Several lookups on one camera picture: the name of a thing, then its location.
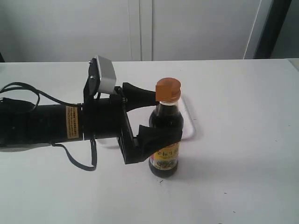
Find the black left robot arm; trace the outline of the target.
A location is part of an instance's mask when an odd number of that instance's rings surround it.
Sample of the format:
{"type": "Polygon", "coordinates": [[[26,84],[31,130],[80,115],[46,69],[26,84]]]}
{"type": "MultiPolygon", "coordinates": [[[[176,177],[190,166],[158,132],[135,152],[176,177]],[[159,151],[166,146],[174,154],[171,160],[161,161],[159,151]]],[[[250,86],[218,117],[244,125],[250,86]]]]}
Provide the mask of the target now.
{"type": "Polygon", "coordinates": [[[23,100],[0,100],[0,149],[19,152],[35,147],[63,147],[65,142],[87,140],[91,144],[90,166],[68,159],[76,167],[94,171],[97,166],[97,139],[116,138],[126,164],[146,160],[156,151],[177,143],[182,128],[139,126],[133,135],[127,113],[157,105],[155,93],[129,83],[116,86],[101,98],[89,85],[84,87],[84,102],[70,104],[54,99],[53,105],[23,100]]]}

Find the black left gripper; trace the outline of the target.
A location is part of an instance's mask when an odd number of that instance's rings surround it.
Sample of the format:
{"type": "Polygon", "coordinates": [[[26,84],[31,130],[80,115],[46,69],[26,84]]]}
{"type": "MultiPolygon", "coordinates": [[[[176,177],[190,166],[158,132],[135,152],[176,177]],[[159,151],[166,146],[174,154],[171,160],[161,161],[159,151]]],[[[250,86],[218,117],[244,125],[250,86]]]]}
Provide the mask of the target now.
{"type": "Polygon", "coordinates": [[[117,138],[125,164],[145,161],[158,150],[180,142],[182,128],[153,128],[139,125],[133,135],[127,112],[156,105],[156,93],[130,83],[116,86],[108,98],[95,99],[86,86],[83,90],[83,136],[85,140],[117,138]]]}

